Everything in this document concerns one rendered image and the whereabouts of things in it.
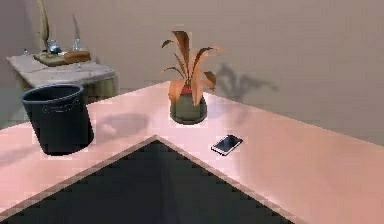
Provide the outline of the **orange potted house plant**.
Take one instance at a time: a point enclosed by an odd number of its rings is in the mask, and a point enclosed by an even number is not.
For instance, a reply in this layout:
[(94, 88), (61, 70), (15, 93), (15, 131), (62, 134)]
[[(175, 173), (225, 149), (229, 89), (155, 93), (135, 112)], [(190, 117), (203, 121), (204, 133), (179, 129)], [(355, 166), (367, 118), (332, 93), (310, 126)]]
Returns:
[(210, 56), (210, 51), (224, 53), (218, 46), (200, 48), (190, 56), (190, 38), (187, 32), (173, 30), (173, 39), (165, 40), (161, 47), (174, 43), (180, 52), (174, 54), (177, 65), (163, 69), (176, 71), (180, 77), (172, 79), (168, 88), (170, 101), (170, 117), (173, 121), (183, 125), (194, 125), (207, 117), (207, 103), (203, 96), (205, 88), (214, 91), (217, 78), (212, 71), (200, 68), (202, 62)]

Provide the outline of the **black mobile phone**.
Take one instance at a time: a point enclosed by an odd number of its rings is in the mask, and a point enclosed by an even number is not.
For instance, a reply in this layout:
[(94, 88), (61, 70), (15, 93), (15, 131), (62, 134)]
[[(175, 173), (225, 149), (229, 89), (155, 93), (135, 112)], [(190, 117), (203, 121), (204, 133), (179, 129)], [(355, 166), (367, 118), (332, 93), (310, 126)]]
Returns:
[(236, 137), (232, 134), (228, 134), (215, 143), (211, 149), (220, 155), (226, 156), (232, 152), (236, 147), (238, 147), (243, 140), (239, 137)]

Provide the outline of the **pink L-shaped counter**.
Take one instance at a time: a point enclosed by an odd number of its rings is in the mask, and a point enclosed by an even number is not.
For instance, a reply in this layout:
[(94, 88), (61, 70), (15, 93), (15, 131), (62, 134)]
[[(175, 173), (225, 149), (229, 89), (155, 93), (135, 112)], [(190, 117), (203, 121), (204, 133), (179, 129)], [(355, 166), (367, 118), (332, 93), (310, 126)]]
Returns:
[[(206, 94), (206, 119), (170, 117), (160, 83), (88, 107), (95, 139), (48, 156), (30, 123), (0, 130), (0, 221), (159, 140), (295, 224), (384, 224), (384, 147)], [(211, 147), (243, 142), (223, 156)]]

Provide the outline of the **brown bread loaf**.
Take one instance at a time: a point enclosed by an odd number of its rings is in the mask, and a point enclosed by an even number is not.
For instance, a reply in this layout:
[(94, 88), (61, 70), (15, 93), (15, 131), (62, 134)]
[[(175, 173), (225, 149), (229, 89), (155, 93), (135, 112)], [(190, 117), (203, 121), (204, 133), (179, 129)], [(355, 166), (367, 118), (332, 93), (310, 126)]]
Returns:
[(88, 51), (71, 51), (64, 54), (64, 61), (68, 64), (90, 61), (91, 56)]

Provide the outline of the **grey stone side table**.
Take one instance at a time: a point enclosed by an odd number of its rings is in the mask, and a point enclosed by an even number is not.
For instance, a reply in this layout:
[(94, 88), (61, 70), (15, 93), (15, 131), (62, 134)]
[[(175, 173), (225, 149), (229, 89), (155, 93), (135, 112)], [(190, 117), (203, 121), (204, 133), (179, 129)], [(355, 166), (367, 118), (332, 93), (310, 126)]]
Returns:
[(48, 67), (32, 55), (7, 57), (23, 91), (49, 84), (71, 83), (85, 87), (88, 103), (114, 97), (118, 94), (115, 71), (106, 65), (83, 62)]

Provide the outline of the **black waste bin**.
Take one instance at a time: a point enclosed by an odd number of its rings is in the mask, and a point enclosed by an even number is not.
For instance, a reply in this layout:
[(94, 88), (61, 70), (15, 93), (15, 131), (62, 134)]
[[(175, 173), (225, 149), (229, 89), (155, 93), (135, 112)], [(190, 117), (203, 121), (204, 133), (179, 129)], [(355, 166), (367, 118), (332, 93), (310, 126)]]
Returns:
[(45, 154), (72, 154), (93, 141), (94, 132), (82, 85), (36, 87), (24, 92), (21, 102)]

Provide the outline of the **clear glass bottle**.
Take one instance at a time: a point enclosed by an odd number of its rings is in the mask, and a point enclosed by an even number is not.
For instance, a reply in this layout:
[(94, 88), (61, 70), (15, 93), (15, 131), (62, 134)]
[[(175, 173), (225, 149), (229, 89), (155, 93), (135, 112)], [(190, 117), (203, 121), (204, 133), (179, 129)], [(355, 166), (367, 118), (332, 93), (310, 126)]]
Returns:
[(81, 49), (80, 47), (80, 31), (78, 27), (78, 22), (75, 17), (75, 15), (72, 15), (73, 23), (74, 23), (74, 42), (73, 42), (73, 50), (79, 51)]

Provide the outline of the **tan wooden board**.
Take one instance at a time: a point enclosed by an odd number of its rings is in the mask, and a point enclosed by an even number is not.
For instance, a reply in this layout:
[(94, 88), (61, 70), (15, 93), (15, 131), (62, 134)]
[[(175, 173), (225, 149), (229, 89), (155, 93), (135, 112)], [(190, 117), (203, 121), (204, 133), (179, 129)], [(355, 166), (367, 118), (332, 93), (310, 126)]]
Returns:
[(67, 62), (65, 61), (64, 57), (61, 55), (48, 54), (46, 52), (41, 52), (38, 54), (34, 54), (33, 58), (48, 67), (67, 65)]

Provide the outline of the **tall tan statue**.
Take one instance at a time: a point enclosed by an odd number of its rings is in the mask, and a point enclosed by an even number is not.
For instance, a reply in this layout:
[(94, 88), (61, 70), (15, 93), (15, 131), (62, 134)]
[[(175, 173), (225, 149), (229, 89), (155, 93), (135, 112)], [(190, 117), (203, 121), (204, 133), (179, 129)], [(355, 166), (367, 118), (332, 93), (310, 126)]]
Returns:
[(39, 12), (40, 12), (40, 38), (44, 45), (44, 51), (48, 51), (49, 45), (48, 45), (48, 39), (49, 39), (49, 23), (48, 23), (48, 17), (46, 14), (46, 9), (43, 3), (43, 0), (36, 0)]

